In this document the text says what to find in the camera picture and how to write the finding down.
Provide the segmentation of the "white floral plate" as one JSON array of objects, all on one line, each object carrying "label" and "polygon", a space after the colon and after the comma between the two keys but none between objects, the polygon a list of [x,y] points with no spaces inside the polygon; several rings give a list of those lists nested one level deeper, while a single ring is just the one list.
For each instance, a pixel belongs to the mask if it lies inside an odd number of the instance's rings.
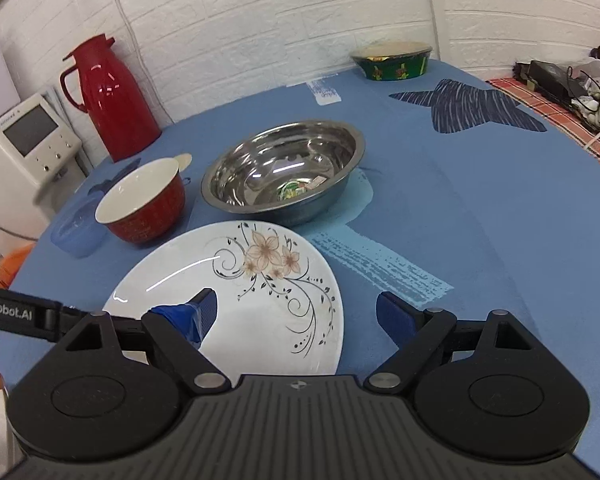
[{"label": "white floral plate", "polygon": [[175,237],[122,278],[104,309],[140,318],[205,288],[218,316],[200,351],[230,380],[336,372],[343,307],[335,275],[305,238],[272,223],[219,222]]}]

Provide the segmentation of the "translucent blue plastic bowl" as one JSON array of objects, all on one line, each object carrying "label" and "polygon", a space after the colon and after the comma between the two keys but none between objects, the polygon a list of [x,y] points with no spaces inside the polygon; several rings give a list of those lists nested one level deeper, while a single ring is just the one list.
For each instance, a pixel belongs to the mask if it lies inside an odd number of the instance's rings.
[{"label": "translucent blue plastic bowl", "polygon": [[66,212],[58,214],[50,241],[74,258],[91,255],[105,240],[108,230],[95,218],[95,211],[104,197],[95,192],[82,197]]}]

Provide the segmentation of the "red ceramic bowl white inside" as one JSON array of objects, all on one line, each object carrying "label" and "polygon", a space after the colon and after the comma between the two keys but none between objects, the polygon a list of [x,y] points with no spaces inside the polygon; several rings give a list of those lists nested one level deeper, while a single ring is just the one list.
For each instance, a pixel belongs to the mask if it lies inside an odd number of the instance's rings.
[{"label": "red ceramic bowl white inside", "polygon": [[145,244],[168,232],[185,207],[180,165],[173,157],[138,167],[100,200],[95,220],[120,240]]}]

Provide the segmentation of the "stainless steel bowl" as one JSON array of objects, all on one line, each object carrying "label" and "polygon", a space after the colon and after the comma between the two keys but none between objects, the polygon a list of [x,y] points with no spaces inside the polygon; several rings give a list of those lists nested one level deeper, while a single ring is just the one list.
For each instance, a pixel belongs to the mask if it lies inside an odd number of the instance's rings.
[{"label": "stainless steel bowl", "polygon": [[363,133],[345,122],[280,125],[221,155],[200,192],[207,204],[236,217],[298,226],[340,199],[365,149]]}]

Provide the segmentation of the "blue printed tablecloth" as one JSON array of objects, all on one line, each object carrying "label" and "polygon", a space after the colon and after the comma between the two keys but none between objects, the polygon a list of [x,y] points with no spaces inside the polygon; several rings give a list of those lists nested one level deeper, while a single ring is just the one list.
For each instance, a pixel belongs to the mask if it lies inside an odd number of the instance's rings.
[{"label": "blue printed tablecloth", "polygon": [[[501,92],[442,62],[329,78],[166,128],[140,166],[189,153],[185,207],[153,242],[114,234],[74,260],[43,236],[12,292],[95,313],[53,344],[0,330],[15,479],[600,479],[600,164]],[[261,131],[333,120],[365,154],[340,199],[282,226],[204,200],[204,174]],[[331,375],[230,380],[165,318],[105,311],[166,242],[227,221],[305,238],[335,275]],[[424,314],[404,348],[393,292]]]}]

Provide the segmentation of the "white appliance with screen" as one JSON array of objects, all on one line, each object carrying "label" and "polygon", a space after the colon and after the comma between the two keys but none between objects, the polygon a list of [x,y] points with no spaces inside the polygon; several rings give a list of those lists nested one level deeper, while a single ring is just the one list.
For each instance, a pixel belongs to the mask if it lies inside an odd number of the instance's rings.
[{"label": "white appliance with screen", "polygon": [[82,141],[45,94],[0,118],[0,250],[34,242],[85,180]]}]

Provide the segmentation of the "red thermos jug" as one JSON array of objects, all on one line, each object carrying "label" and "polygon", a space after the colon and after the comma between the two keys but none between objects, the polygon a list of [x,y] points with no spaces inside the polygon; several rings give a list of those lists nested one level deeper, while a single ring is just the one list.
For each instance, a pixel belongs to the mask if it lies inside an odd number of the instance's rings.
[{"label": "red thermos jug", "polygon": [[113,45],[114,38],[104,34],[82,42],[65,57],[74,64],[59,82],[69,103],[90,116],[109,156],[118,162],[153,144],[161,129]]}]

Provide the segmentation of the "green patterned bowl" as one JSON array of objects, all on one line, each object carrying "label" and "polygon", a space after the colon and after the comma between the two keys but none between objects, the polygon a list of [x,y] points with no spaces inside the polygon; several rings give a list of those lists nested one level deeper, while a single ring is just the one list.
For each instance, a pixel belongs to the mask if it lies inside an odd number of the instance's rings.
[{"label": "green patterned bowl", "polygon": [[426,73],[432,47],[418,41],[376,42],[350,53],[350,58],[374,81],[412,79]]}]

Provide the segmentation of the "orange checkered cloth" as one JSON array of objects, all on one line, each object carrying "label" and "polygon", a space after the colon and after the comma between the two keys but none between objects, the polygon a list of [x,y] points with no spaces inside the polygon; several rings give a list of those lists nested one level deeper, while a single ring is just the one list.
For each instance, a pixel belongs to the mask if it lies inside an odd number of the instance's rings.
[{"label": "orange checkered cloth", "polygon": [[[556,128],[562,130],[581,148],[594,139],[594,133],[588,130],[571,112],[544,98],[538,92],[529,90],[522,82],[516,81],[514,78],[496,78],[488,80],[488,84],[530,107]],[[600,163],[600,139],[588,148],[588,152]]]}]

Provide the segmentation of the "black device on side table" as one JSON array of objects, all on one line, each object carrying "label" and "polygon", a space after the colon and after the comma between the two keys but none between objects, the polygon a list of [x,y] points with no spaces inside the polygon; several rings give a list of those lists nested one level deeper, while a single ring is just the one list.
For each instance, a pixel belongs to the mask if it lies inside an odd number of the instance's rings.
[{"label": "black device on side table", "polygon": [[536,92],[562,106],[569,106],[575,98],[588,96],[579,81],[569,77],[566,70],[553,63],[516,63],[513,74],[518,81],[532,84]]}]

